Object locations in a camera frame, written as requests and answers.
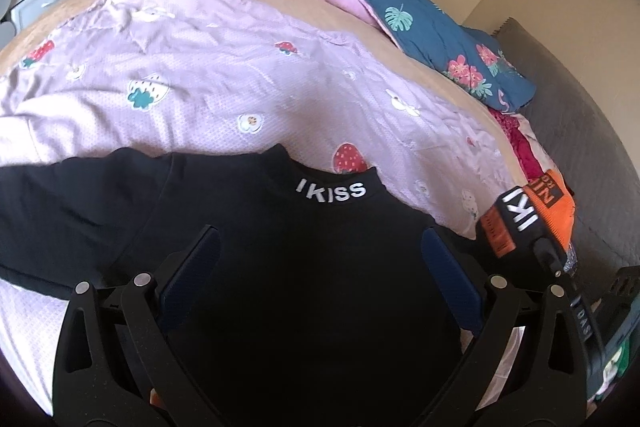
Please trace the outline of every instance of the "orange label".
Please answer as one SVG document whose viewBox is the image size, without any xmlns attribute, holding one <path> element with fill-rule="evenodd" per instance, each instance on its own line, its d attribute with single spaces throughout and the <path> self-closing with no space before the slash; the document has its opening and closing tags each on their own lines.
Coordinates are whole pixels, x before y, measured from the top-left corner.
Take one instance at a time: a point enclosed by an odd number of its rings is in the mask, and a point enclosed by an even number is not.
<svg viewBox="0 0 640 427">
<path fill-rule="evenodd" d="M 495 205 L 480 218 L 480 224 L 496 257 L 502 257 L 516 249 L 516 244 Z"/>
</svg>

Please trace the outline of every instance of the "red cloth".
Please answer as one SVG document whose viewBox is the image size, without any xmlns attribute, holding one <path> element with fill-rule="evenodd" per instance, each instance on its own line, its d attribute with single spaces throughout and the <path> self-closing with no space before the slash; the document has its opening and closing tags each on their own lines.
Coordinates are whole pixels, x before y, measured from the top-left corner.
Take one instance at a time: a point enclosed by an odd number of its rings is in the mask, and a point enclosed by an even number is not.
<svg viewBox="0 0 640 427">
<path fill-rule="evenodd" d="M 527 181 L 531 182 L 537 178 L 540 178 L 544 174 L 540 163 L 533 156 L 533 151 L 527 138 L 520 132 L 517 118 L 508 114 L 501 113 L 495 109 L 489 108 L 491 116 L 495 118 L 502 127 L 502 130 L 507 135 L 513 152 L 520 162 L 520 167 L 527 177 Z"/>
</svg>

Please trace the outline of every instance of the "beige bed sheet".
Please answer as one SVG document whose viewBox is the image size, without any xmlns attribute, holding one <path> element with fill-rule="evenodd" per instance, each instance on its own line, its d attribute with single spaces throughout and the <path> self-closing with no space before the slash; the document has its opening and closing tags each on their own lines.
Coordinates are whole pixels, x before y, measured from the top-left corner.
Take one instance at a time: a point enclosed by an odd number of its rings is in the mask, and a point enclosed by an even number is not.
<svg viewBox="0 0 640 427">
<path fill-rule="evenodd" d="M 54 9 L 22 31 L 7 47 L 0 51 L 0 74 L 5 74 L 36 48 L 58 25 L 87 9 L 95 1 L 65 0 L 57 4 Z M 280 12 L 303 20 L 317 28 L 342 30 L 355 34 L 377 60 L 389 70 L 431 89 L 439 96 L 473 115 L 495 137 L 514 182 L 519 185 L 527 183 L 507 137 L 486 107 L 449 79 L 404 55 L 382 32 L 322 0 L 258 1 L 269 4 Z"/>
</svg>

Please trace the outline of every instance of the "mock neck collar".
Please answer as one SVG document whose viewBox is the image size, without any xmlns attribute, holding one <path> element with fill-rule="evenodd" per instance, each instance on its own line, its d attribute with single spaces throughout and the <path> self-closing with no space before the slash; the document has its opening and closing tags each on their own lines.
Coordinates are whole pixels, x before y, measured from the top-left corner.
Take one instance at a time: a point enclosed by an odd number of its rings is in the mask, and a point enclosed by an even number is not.
<svg viewBox="0 0 640 427">
<path fill-rule="evenodd" d="M 375 167 L 348 174 L 318 171 L 293 160 L 281 144 L 262 156 L 267 175 L 279 190 L 301 202 L 322 206 L 357 204 L 379 192 L 386 192 Z"/>
</svg>

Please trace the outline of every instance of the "blue quilt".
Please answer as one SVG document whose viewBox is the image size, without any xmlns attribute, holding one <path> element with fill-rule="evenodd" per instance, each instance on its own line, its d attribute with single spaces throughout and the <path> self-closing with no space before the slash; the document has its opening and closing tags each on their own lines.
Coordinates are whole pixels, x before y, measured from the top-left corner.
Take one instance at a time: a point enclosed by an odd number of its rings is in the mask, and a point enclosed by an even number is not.
<svg viewBox="0 0 640 427">
<path fill-rule="evenodd" d="M 430 0 L 365 1 L 402 51 L 444 74 L 482 103 L 514 112 L 533 98 L 535 85 L 499 49 L 492 50 L 476 38 L 479 33 L 466 31 Z"/>
</svg>

